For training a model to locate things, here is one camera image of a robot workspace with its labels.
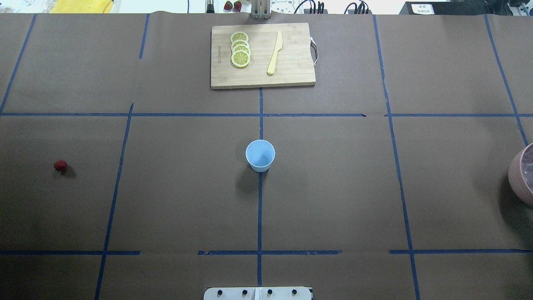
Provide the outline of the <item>yellow cloth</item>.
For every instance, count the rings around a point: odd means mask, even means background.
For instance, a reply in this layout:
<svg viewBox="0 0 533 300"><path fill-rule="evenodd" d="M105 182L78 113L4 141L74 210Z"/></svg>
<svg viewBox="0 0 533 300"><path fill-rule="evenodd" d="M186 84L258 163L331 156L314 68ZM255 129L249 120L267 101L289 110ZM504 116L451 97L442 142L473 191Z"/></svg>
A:
<svg viewBox="0 0 533 300"><path fill-rule="evenodd" d="M114 0L58 0L51 13L55 14L101 14L109 13Z"/></svg>

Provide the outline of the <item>light blue cup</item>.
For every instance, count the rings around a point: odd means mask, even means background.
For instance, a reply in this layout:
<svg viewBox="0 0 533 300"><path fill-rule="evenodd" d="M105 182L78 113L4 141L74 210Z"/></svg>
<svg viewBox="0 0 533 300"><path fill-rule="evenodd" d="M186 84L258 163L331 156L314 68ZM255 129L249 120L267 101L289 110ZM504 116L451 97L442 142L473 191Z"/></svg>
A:
<svg viewBox="0 0 533 300"><path fill-rule="evenodd" d="M274 146L264 139L250 142L245 150L245 157L251 169L258 173L268 171L276 156Z"/></svg>

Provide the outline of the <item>bamboo cutting board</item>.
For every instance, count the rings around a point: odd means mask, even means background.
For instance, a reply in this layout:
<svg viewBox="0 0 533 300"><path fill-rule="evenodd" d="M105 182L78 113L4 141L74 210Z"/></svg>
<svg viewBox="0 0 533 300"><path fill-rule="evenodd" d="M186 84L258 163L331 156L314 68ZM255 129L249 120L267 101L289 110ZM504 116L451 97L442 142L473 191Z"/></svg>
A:
<svg viewBox="0 0 533 300"><path fill-rule="evenodd" d="M273 76L267 75L276 34L282 32L283 46L278 53ZM231 35L248 34L251 61L245 68L232 65ZM246 89L265 87L302 87L316 83L311 55L308 23L267 23L259 25L215 25L211 34L211 88Z"/></svg>

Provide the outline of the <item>ice cubes in bowl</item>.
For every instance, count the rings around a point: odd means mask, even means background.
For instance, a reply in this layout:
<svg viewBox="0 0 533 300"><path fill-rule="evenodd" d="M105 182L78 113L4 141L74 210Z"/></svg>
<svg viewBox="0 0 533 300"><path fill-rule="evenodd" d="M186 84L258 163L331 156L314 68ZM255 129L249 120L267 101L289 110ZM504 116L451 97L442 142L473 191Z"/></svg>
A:
<svg viewBox="0 0 533 300"><path fill-rule="evenodd" d="M533 190L533 148L525 150L521 159L522 176L530 190Z"/></svg>

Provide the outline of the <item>aluminium frame post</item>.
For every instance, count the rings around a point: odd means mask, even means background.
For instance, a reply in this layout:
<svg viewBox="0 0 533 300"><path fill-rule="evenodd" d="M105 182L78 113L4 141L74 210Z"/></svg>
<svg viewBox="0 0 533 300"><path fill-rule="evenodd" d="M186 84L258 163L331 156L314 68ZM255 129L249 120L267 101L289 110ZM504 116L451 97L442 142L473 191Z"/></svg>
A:
<svg viewBox="0 0 533 300"><path fill-rule="evenodd" d="M252 20L267 20L271 17L271 1L270 0L250 0L251 3L251 19Z"/></svg>

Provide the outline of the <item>lemon slice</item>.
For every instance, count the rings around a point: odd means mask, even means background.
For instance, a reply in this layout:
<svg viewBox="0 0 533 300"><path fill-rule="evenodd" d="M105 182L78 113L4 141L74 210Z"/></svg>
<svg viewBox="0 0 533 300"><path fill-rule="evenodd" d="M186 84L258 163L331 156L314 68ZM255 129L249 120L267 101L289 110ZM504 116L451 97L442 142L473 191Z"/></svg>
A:
<svg viewBox="0 0 533 300"><path fill-rule="evenodd" d="M231 35L230 40L232 43L236 42L236 40L243 40L244 42L248 42L249 37L248 34L245 32L234 32Z"/></svg>
<svg viewBox="0 0 533 300"><path fill-rule="evenodd" d="M250 46L247 40L238 39L232 42L232 52L234 53L238 50L246 50L248 53L250 52Z"/></svg>
<svg viewBox="0 0 533 300"><path fill-rule="evenodd" d="M237 68L245 68L249 65L251 61L251 55L247 53L238 52L231 57L232 65Z"/></svg>
<svg viewBox="0 0 533 300"><path fill-rule="evenodd" d="M251 54L251 49L250 49L249 45L247 45L247 44L238 44L238 45L236 45L236 46L234 46L232 48L232 55L235 55L236 53L239 53L239 52L241 52L241 53L245 52L248 55L250 55Z"/></svg>

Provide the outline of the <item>black power strip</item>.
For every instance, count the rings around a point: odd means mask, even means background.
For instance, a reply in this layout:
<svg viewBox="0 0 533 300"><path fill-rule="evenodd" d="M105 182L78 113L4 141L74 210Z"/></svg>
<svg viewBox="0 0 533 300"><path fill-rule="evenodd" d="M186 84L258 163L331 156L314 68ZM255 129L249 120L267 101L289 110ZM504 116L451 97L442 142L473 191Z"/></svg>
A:
<svg viewBox="0 0 533 300"><path fill-rule="evenodd" d="M489 13L483 0L406 1L399 15L485 15Z"/></svg>

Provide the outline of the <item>pink bowl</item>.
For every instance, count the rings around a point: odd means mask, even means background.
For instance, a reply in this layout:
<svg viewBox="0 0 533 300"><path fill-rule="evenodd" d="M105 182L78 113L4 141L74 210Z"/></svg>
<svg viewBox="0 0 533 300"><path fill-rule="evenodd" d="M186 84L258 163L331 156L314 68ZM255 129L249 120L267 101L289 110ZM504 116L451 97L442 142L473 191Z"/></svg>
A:
<svg viewBox="0 0 533 300"><path fill-rule="evenodd" d="M526 205L533 206L532 192L532 150L533 144L520 150L508 168L508 181L515 195Z"/></svg>

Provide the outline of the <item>yellow plastic knife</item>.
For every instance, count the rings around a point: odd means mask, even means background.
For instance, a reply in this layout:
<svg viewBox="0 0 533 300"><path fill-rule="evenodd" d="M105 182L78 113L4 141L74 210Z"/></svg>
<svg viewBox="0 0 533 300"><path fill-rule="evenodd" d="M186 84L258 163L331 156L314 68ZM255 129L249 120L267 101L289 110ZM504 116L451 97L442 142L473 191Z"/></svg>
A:
<svg viewBox="0 0 533 300"><path fill-rule="evenodd" d="M272 53L272 57L269 61L268 68L266 70L268 76L273 76L275 73L278 53L282 50L282 46L283 46L282 32L278 31L276 34L276 41L274 44L274 50Z"/></svg>

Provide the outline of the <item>red strawberry on table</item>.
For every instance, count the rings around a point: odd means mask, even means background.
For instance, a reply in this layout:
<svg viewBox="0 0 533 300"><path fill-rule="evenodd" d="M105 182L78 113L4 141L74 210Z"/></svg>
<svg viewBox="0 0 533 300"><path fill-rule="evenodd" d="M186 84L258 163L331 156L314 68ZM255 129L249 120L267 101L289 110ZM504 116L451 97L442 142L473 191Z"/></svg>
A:
<svg viewBox="0 0 533 300"><path fill-rule="evenodd" d="M53 167L59 173L65 173L68 171L68 163L63 160L57 160L53 164Z"/></svg>

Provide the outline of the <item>strawberry on side table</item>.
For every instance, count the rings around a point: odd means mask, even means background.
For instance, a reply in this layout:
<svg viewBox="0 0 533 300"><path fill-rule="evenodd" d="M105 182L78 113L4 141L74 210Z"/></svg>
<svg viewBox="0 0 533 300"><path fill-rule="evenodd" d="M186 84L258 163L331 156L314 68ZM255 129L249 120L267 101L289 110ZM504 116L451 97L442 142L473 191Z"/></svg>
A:
<svg viewBox="0 0 533 300"><path fill-rule="evenodd" d="M227 0L223 7L223 9L227 12L232 11L233 8L234 8L234 4L230 0Z"/></svg>

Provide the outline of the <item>white tray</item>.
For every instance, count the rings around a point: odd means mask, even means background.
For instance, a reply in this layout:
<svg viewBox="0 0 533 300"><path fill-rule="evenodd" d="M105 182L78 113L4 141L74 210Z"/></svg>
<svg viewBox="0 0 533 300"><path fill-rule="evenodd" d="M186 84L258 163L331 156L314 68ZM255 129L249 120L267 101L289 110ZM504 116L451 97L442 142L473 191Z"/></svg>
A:
<svg viewBox="0 0 533 300"><path fill-rule="evenodd" d="M278 12L283 14L292 14L295 12L297 2L294 0L271 0L270 8L272 12Z"/></svg>

